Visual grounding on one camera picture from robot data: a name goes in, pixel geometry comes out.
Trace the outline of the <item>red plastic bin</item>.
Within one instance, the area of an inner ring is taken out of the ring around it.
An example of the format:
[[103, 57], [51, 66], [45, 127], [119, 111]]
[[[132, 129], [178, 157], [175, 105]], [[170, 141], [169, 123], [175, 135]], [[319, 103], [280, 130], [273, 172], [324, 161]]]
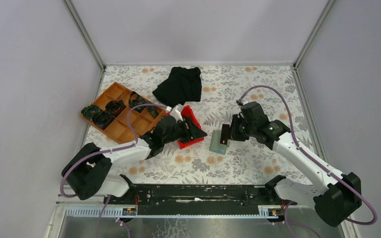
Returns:
[[206, 137], [206, 133], [202, 131], [191, 107], [184, 106], [181, 115], [185, 120], [184, 122], [187, 135], [185, 138], [178, 140], [179, 148], [184, 149], [196, 143], [202, 142]]

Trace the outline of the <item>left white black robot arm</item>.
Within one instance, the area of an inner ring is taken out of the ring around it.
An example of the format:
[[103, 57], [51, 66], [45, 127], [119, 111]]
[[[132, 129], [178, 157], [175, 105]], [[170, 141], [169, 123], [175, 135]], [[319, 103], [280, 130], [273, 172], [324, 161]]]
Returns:
[[121, 203], [130, 203], [134, 191], [124, 176], [110, 174], [115, 167], [152, 158], [168, 143], [188, 143], [206, 136], [207, 133], [190, 117], [176, 119], [167, 115], [137, 141], [106, 149], [88, 143], [62, 170], [61, 195], [80, 200], [87, 200], [95, 194], [114, 195]]

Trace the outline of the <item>wooden divided organizer tray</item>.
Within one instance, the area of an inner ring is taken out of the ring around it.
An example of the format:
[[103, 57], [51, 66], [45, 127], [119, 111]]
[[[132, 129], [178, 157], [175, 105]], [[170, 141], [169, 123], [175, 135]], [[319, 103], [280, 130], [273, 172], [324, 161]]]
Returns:
[[118, 144], [130, 142], [135, 139], [131, 128], [135, 130], [137, 136], [141, 136], [151, 130], [161, 117], [166, 115], [165, 110], [159, 107], [156, 107], [159, 112], [156, 119], [147, 119], [137, 111], [131, 110], [128, 104], [131, 92], [132, 90], [115, 82], [92, 103], [98, 105], [101, 111], [110, 112], [115, 117], [113, 122], [104, 130], [98, 128], [91, 120], [87, 120], [80, 115], [87, 123], [114, 142]]

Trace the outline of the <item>grey-green card holder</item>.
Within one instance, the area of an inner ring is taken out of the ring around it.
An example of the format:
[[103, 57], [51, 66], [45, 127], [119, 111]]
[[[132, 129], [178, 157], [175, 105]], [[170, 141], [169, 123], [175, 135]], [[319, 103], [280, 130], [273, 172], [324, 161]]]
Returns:
[[209, 151], [225, 155], [227, 152], [227, 149], [230, 146], [230, 141], [228, 141], [227, 144], [221, 144], [220, 143], [220, 137], [221, 137], [221, 131], [220, 130], [214, 130], [212, 133], [212, 137], [211, 137]]

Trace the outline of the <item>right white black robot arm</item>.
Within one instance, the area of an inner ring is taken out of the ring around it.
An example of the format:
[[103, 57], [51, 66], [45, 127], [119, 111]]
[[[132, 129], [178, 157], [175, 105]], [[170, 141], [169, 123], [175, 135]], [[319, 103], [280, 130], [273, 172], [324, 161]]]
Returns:
[[270, 121], [261, 105], [250, 102], [232, 116], [231, 124], [223, 124], [220, 143], [246, 141], [258, 143], [287, 159], [307, 177], [312, 185], [294, 182], [278, 175], [264, 186], [266, 201], [277, 204], [293, 201], [316, 211], [328, 225], [337, 227], [361, 207], [361, 180], [354, 174], [344, 174], [330, 166], [293, 137], [292, 130], [280, 120]]

